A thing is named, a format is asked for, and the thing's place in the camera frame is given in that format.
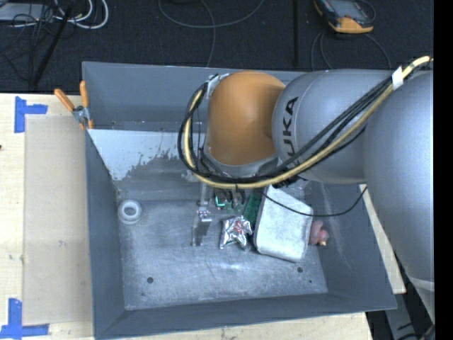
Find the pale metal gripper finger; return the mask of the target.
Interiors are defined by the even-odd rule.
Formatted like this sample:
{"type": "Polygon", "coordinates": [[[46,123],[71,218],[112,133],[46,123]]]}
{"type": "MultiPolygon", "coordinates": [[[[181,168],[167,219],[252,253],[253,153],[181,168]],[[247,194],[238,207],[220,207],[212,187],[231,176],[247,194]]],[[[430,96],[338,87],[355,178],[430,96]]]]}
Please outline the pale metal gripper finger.
{"type": "Polygon", "coordinates": [[[213,221],[212,213],[206,209],[201,211],[201,242],[205,239],[213,221]]]}
{"type": "Polygon", "coordinates": [[[193,225],[192,225],[192,242],[191,244],[194,247],[198,247],[202,243],[202,238],[204,236],[203,234],[203,228],[204,228],[204,215],[200,213],[199,211],[196,212],[194,219],[193,219],[193,225]]]}

